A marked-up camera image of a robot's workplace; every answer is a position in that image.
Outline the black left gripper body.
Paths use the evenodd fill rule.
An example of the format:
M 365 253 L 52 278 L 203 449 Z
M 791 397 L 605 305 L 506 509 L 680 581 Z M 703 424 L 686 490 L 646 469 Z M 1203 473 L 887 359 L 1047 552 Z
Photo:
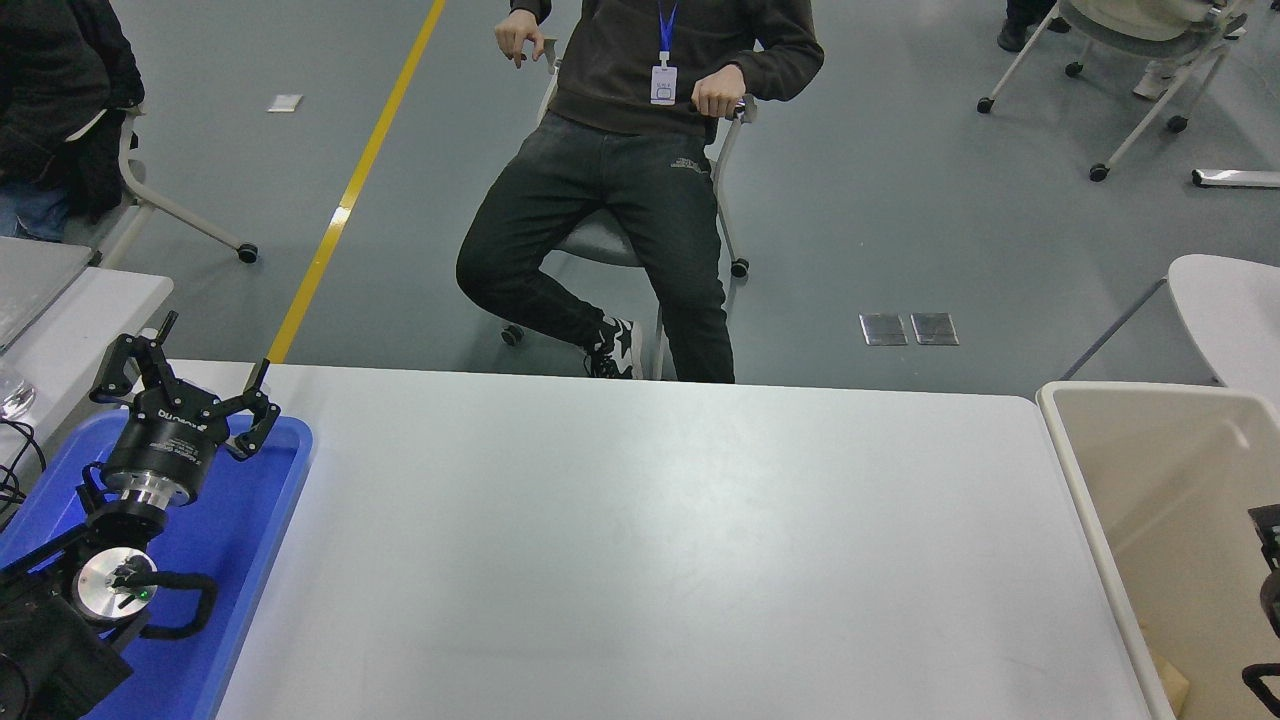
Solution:
M 120 486 L 151 473 L 179 486 L 205 483 L 218 446 L 229 436 L 224 418 L 205 416 L 219 401 L 200 387 L 180 384 L 174 405 L 161 387 L 143 389 L 131 404 L 131 418 L 102 465 L 102 483 Z

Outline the lanyard person's right hand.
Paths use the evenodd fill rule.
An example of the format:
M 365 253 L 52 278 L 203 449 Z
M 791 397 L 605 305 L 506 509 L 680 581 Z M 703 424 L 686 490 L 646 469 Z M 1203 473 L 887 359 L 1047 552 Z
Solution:
M 520 69 L 527 61 L 540 61 L 545 54 L 545 35 L 538 17 L 526 9 L 513 9 L 494 28 L 495 44 L 503 56 Z

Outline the lanyard person's left hand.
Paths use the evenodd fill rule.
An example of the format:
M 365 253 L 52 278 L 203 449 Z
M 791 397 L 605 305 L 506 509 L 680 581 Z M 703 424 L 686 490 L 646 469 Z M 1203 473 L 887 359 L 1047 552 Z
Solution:
M 692 86 L 691 104 L 704 117 L 731 118 L 748 94 L 742 69 L 728 64 Z

